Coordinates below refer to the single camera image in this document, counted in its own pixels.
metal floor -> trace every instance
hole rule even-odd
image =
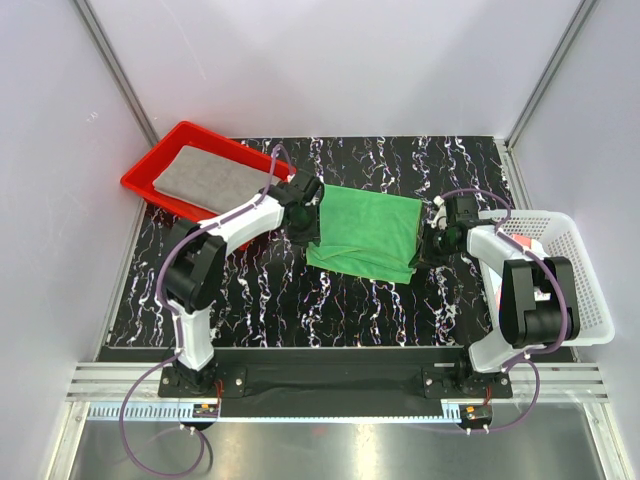
[[[518,415],[496,405],[495,424]],[[132,448],[169,423],[127,423]],[[579,405],[538,405],[509,432],[467,437],[435,433],[451,425],[321,425],[220,423],[205,433],[215,454],[193,479],[604,479],[586,417]],[[140,448],[139,458],[167,473],[190,466],[199,443],[182,432]],[[117,422],[88,422],[70,478],[154,478],[122,461]]]

red plastic bin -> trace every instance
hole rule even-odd
[[[218,213],[163,195],[153,187],[154,180],[173,162],[180,149],[185,145],[205,150],[228,158],[229,161],[238,162],[263,172],[268,172],[271,166],[269,155],[245,147],[191,122],[180,122],[122,177],[120,183],[136,192],[147,202],[181,217],[186,217],[193,222],[215,217]],[[278,160],[273,174],[281,180],[286,180],[289,175],[287,163]]]

perforated basket side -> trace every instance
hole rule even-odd
[[[502,219],[504,210],[482,212],[481,217]],[[589,260],[580,233],[573,220],[562,213],[539,210],[514,210],[503,226],[509,234],[538,240],[552,256],[571,261],[580,313],[580,334],[569,345],[593,345],[613,339],[614,328],[598,279]]]

white plastic laundry basket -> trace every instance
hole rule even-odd
[[[484,211],[480,212],[480,218],[499,220],[506,214],[506,210]],[[565,342],[564,345],[588,346],[610,342],[614,336],[611,314],[575,222],[564,213],[513,210],[511,219],[503,225],[503,229],[508,234],[538,240],[548,255],[566,257],[571,261],[578,296],[580,333],[575,340]],[[482,262],[480,267],[495,327],[498,325],[498,306],[493,294],[490,269]]]

black marble pattern surface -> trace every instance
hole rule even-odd
[[[511,202],[491,137],[249,139],[264,153],[282,142],[298,169],[331,185],[418,198],[432,217],[433,198],[464,187],[490,190]],[[498,208],[478,195],[482,209]],[[168,312],[154,298],[175,218],[149,205],[129,269],[110,346],[167,347]],[[305,253],[281,231],[231,254],[211,315],[216,346],[342,347],[467,344],[489,330],[475,260],[464,256],[410,285],[351,277],[306,265]]]

